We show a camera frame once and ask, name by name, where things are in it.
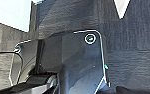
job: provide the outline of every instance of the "white wall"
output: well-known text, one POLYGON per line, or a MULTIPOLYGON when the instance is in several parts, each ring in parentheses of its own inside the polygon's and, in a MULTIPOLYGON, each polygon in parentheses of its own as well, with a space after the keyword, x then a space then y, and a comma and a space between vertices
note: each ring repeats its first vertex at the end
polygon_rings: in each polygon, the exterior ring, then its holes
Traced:
POLYGON ((0 0, 0 23, 28 32, 31 0, 0 0))

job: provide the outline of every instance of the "dark fabric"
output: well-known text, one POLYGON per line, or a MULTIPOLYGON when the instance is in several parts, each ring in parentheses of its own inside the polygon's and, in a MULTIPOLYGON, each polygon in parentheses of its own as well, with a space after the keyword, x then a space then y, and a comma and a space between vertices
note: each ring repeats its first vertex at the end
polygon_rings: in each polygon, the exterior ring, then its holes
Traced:
POLYGON ((54 90, 55 90, 56 86, 53 86, 51 87, 50 89, 48 89, 47 91, 45 91, 44 93, 42 94, 53 94, 54 93, 54 90))

